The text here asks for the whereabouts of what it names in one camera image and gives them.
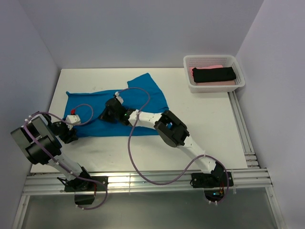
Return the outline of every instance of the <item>cable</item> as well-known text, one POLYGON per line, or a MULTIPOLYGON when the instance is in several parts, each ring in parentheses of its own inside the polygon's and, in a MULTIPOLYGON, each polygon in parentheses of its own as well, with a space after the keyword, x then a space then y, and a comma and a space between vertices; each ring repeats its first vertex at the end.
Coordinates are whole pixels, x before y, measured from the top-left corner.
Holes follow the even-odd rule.
MULTIPOLYGON (((81 104, 81 105, 78 105, 77 107, 75 107, 75 109, 78 108, 78 107, 80 107, 80 106, 88 106, 88 107, 91 108, 91 111, 92 111, 91 117, 90 117, 86 122, 80 123, 80 124, 76 124, 76 125, 85 125, 85 124, 89 123, 89 122, 91 121, 92 117, 93 117, 93 108, 92 108, 92 106, 90 106, 89 104, 81 104)), ((68 173, 70 173, 72 176, 74 176, 74 177, 77 178, 77 179, 84 180, 84 181, 88 181, 88 182, 93 182, 93 183, 95 183, 95 184, 100 184, 100 185, 102 185, 102 186, 105 187, 105 196, 104 196, 103 201, 102 201, 100 204, 98 204, 97 206, 91 207, 91 208, 84 208, 83 206, 80 206, 80 205, 77 205, 77 207, 79 207, 80 209, 83 209, 83 210, 93 210, 93 209, 96 209, 96 208, 102 206, 102 205, 105 203, 106 198, 107 198, 107 196, 108 196, 107 187, 106 187, 102 182, 100 182, 100 181, 82 178, 82 177, 80 177, 80 176, 74 174, 69 168, 67 168, 65 165, 62 165, 58 160, 56 160, 56 158, 53 157, 52 154, 51 154, 51 153, 50 153, 50 152, 49 152, 49 151, 48 151, 48 150, 47 150, 47 149, 46 149, 46 148, 45 148, 45 147, 44 147, 44 146, 43 146, 43 145, 42 145, 42 144, 32 135, 32 134, 31 134, 31 132, 28 130, 27 124, 29 123, 29 121, 30 121, 31 119, 33 119, 35 116, 40 115, 40 114, 51 115, 51 116, 53 116, 53 117, 55 117, 55 118, 61 120, 62 122, 68 124, 68 125, 75 125, 75 124, 66 122, 65 120, 63 120, 63 119, 59 118, 58 116, 56 116, 56 115, 54 115, 54 114, 51 114, 51 113, 49 113, 49 112, 37 112, 37 113, 34 114, 34 116, 29 116, 28 119, 25 119, 25 122, 24 122, 24 124, 23 124, 23 128, 24 128, 25 132, 28 134, 28 136, 37 144, 37 146, 39 146, 39 147, 40 147, 40 148, 41 148, 41 149, 42 149, 42 150, 43 150, 43 151, 44 151, 44 152, 45 152, 45 153, 55 162, 55 163, 58 163, 58 165, 59 165, 60 167, 62 167, 65 171, 67 171, 68 173)))
POLYGON ((149 183, 151 183, 151 184, 160 185, 160 186, 161 186, 161 185, 168 185, 168 184, 171 184, 171 183, 177 181, 180 177, 182 177, 183 174, 187 171, 187 169, 192 165, 192 163, 193 163, 195 160, 197 160, 197 159, 199 159, 199 158, 201 158, 201 157, 208 157, 208 158, 210 158, 210 159, 212 159, 212 160, 218 162, 218 163, 224 168, 224 172, 225 172, 225 175, 226 175, 226 179, 227 179, 227 188, 226 188, 226 192, 225 192, 223 198, 222 198, 220 201, 217 202, 217 203, 221 203, 221 202, 223 201, 223 199, 226 197, 227 192, 229 191, 229 176, 228 176, 228 172, 227 172, 226 168, 224 167, 224 165, 223 165, 219 160, 217 160, 216 158, 214 158, 214 157, 212 157, 212 156, 209 156, 209 155, 199 155, 199 156, 195 157, 193 160, 190 161, 190 163, 185 167, 185 169, 182 171, 182 173, 181 173, 180 175, 178 175, 175 179, 173 179, 173 180, 171 180, 171 181, 164 182, 164 183, 158 183, 158 182, 152 181, 152 180, 146 178, 146 177, 139 171, 139 169, 138 169, 137 166, 135 165, 134 160, 133 160, 133 158, 132 158, 132 153, 131 153, 131 150, 130 150, 130 140, 131 140, 132 134, 133 134, 133 132, 134 132, 134 129, 135 129, 135 127, 137 126, 137 123, 138 123, 138 121, 139 121, 139 115, 140 115, 141 111, 143 110, 143 108, 149 103, 151 97, 150 97, 149 93, 148 93, 146 90, 144 90, 144 89, 142 89, 142 88, 140 88, 140 87, 130 87, 130 88, 126 88, 126 89, 124 89, 124 90, 119 91, 119 93, 124 92, 124 91, 127 91, 127 90, 130 90, 130 89, 139 89, 139 90, 141 90, 141 91, 144 91, 144 92, 147 94, 147 96, 148 96, 147 102, 146 102, 146 103, 139 109, 139 111, 138 111, 136 121, 135 121, 134 125, 132 126, 132 130, 130 131, 130 134, 129 134, 129 137, 128 137, 128 143, 127 143, 128 154, 129 154, 130 161, 131 161, 132 166, 133 166, 133 168, 135 169, 135 171, 139 174, 140 177, 142 177, 144 180, 146 180, 147 182, 149 182, 149 183))

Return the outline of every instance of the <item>tabletop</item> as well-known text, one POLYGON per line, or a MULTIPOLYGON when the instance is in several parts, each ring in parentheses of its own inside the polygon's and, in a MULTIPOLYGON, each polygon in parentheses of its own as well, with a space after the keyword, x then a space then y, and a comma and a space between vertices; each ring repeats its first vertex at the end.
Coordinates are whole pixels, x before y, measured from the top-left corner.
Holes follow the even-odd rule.
MULTIPOLYGON (((170 110, 186 125, 206 154, 216 157, 227 169, 247 168, 227 93, 192 94, 183 68, 63 69, 49 112, 63 116, 70 93, 93 93, 124 89, 127 81, 149 73, 163 91, 170 110)), ((89 172, 134 171, 127 151, 127 136, 85 137, 62 144, 62 152, 89 172)), ((190 158, 166 145, 157 136, 134 136, 131 151, 141 171, 183 170, 190 158)), ((198 169, 193 164, 190 169, 198 169)), ((51 166, 33 165, 32 173, 56 172, 51 166)))

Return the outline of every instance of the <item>blue cloth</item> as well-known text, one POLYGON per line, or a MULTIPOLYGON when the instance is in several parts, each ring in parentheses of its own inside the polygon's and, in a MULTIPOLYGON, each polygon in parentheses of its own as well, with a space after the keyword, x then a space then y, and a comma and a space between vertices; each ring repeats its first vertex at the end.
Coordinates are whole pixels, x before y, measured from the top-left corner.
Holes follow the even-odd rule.
MULTIPOLYGON (((162 91, 148 73, 128 81, 127 84, 128 87, 140 87, 150 94, 151 100, 143 109, 144 112, 160 113, 169 109, 162 91)), ((98 116, 103 112, 105 108, 105 103, 109 99, 113 98, 115 92, 120 90, 121 89, 116 89, 95 93, 67 92, 69 98, 67 101, 64 117, 69 115, 71 110, 80 104, 89 104, 93 107, 94 110, 93 118, 87 125, 74 127, 77 130, 76 135, 78 137, 129 135, 131 131, 130 126, 124 126, 121 123, 112 124, 98 119, 98 116)), ((123 98, 123 106, 126 108, 140 109, 147 101, 147 94, 137 89, 124 91, 120 93, 120 96, 123 98)), ((85 122, 91 116, 91 109, 87 106, 81 106, 76 109, 75 113, 80 116, 82 122, 85 122)), ((157 131, 145 127, 137 127, 135 128, 133 135, 157 135, 157 131)))

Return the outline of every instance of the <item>laundry basket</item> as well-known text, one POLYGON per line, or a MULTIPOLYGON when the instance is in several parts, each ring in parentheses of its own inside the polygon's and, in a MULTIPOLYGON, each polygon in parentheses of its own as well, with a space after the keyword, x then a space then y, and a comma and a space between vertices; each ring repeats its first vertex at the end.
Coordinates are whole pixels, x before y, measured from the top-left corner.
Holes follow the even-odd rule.
POLYGON ((230 55, 193 55, 185 56, 183 59, 185 76, 192 93, 207 93, 207 92, 232 92, 236 88, 245 85, 242 70, 235 57, 230 55), (222 65, 223 67, 232 67, 236 80, 235 85, 218 85, 218 86, 198 86, 194 82, 192 76, 192 68, 204 68, 212 65, 222 65))

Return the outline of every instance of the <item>gray floor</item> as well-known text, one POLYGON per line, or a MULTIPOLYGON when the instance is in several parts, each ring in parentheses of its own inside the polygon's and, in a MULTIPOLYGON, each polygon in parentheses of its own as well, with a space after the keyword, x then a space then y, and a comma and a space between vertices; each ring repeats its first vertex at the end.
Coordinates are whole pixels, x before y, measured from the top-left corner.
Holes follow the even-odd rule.
POLYGON ((206 202, 202 190, 110 194, 104 206, 90 211, 76 209, 73 200, 67 195, 31 197, 22 228, 276 228, 264 188, 238 189, 217 207, 206 202))

